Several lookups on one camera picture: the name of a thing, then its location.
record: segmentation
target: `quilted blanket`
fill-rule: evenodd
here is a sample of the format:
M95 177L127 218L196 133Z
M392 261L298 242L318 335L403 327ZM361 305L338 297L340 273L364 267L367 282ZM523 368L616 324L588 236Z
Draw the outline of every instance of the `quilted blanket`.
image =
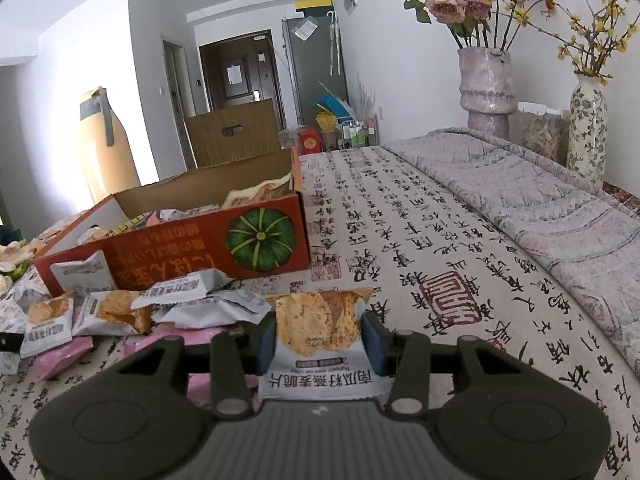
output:
M640 377L640 222L628 208L543 156L466 128L387 148L548 269Z

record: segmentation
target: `floral patterned vase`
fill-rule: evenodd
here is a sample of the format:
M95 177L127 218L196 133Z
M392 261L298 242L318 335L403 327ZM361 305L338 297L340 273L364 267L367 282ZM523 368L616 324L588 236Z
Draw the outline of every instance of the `floral patterned vase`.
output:
M577 76L578 86L571 95L567 167L602 187L609 118L607 102L598 78Z
M513 92L511 56L496 48L458 50L460 106L469 112L468 127L509 140L509 116L518 103Z

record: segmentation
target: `red box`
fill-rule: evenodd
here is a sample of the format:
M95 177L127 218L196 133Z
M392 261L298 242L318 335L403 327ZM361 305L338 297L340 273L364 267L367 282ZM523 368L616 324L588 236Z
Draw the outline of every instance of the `red box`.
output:
M265 180L281 178L289 171L293 174L295 193L292 195L217 210L75 246L80 235L94 224L112 229L149 211L187 210L212 203L222 204L231 189L256 186ZM244 234L244 230L237 229L237 223L233 226L241 216L255 228L265 229L267 234L256 231L257 241L253 240L251 227ZM268 228L260 224L264 219L271 224L277 221L278 232L269 234ZM239 232L240 241L232 237L231 229ZM244 240L242 237L246 238L246 245L238 249ZM267 252L266 249L274 244L280 250ZM245 248L250 248L258 256L248 258L243 251ZM104 251L116 285L125 290L145 290L162 280L211 267L226 272L232 278L242 279L308 269L311 263L298 154L294 149L279 150L188 171L156 184L111 195L53 238L38 254L34 265L49 291L57 296L62 293L62 288L50 271L51 264L85 260L99 250Z

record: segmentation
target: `pumpkin illustration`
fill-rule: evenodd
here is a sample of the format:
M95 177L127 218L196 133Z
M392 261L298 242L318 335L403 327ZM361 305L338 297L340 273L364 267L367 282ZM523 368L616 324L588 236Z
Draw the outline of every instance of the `pumpkin illustration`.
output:
M238 265L258 272L285 265L298 243L291 218L263 207L250 209L231 222L225 241Z

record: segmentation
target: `white wall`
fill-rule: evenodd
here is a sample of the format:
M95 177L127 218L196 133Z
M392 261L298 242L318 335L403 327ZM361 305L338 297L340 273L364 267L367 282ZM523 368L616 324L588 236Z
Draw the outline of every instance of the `white wall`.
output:
M138 94L128 0L88 0L40 37L30 64L0 69L2 195L31 237L93 205L75 150L79 98L107 89L143 184L158 173Z
M197 87L195 83L200 78L200 67L193 27L184 14L174 11L164 0L129 0L129 19L146 130L158 176L164 179L183 173L186 166L167 87L162 40L185 48L196 113L207 111L204 86Z
M557 0L585 17L583 0ZM357 108L360 86L375 98L384 140L414 137L434 128L464 126L460 109L457 46L444 25L423 25L402 8L404 0L359 0L348 16L342 0L334 0L352 104ZM630 14L638 4L630 6ZM566 17L551 20L537 14L535 23L570 36ZM558 42L532 28L522 30L511 49L516 97L519 101L568 108L576 85L569 61L557 59ZM607 179L640 194L640 106L635 91L640 78L640 39L626 54L616 53L610 69L615 76L606 88L610 135ZM518 140L517 121L511 121Z
M286 63L284 38L282 37L282 20L286 17L294 16L295 12L295 5L291 2L263 8L253 7L244 12L230 12L223 17L195 25L196 44L198 46L227 40L243 34L251 34L260 30L271 30L273 46L276 52L280 91L282 93L282 106L287 126L294 126L298 120L296 119L296 104L289 76L289 67Z

